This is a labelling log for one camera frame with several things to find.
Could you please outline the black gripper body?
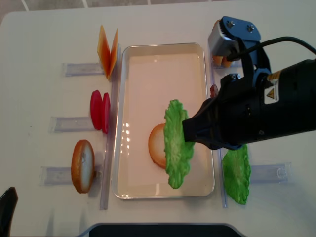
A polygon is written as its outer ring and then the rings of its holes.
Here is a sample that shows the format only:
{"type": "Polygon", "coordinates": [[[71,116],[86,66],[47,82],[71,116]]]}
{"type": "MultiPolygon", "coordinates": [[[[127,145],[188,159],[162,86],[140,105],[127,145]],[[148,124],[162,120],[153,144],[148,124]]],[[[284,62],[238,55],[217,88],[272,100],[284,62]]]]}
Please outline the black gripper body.
{"type": "Polygon", "coordinates": [[[220,84],[219,94],[200,108],[200,143],[213,150],[238,150],[258,136],[258,92],[247,89],[237,74],[225,76],[220,84]]]}

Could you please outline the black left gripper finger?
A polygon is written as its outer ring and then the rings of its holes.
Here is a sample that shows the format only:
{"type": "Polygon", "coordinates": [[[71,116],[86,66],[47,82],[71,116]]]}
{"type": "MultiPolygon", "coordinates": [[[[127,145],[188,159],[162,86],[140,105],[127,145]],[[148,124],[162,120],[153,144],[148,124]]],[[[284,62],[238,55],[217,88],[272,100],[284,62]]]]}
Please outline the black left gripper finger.
{"type": "Polygon", "coordinates": [[[182,122],[184,133],[211,133],[212,109],[201,108],[193,117],[182,122]]]}

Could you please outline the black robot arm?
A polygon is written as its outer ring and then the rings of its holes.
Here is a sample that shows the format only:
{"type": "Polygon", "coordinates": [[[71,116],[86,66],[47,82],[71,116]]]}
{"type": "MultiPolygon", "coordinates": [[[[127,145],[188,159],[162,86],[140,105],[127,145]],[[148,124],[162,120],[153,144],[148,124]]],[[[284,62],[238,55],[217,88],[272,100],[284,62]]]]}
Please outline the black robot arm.
{"type": "Polygon", "coordinates": [[[304,60],[271,75],[229,74],[216,97],[183,121],[184,139],[212,150],[242,145],[316,128],[316,62],[304,60]]]}

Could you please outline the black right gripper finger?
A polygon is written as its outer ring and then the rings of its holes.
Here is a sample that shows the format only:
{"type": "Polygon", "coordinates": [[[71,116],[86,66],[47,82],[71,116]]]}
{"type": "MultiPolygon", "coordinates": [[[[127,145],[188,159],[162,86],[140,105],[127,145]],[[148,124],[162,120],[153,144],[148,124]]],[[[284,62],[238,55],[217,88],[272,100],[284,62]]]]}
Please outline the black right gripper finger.
{"type": "Polygon", "coordinates": [[[186,142],[201,143],[211,150],[217,150],[223,147],[216,140],[212,140],[212,133],[209,129],[204,129],[200,132],[184,130],[184,138],[186,142]]]}

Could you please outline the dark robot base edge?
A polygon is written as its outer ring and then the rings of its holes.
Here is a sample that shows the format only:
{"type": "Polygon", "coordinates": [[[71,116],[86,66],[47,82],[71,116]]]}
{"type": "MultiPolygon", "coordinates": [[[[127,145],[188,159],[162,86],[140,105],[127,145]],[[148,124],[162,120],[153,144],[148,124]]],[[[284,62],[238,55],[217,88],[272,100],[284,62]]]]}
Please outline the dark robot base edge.
{"type": "Polygon", "coordinates": [[[227,225],[106,224],[92,228],[90,237],[241,237],[227,225]]]}

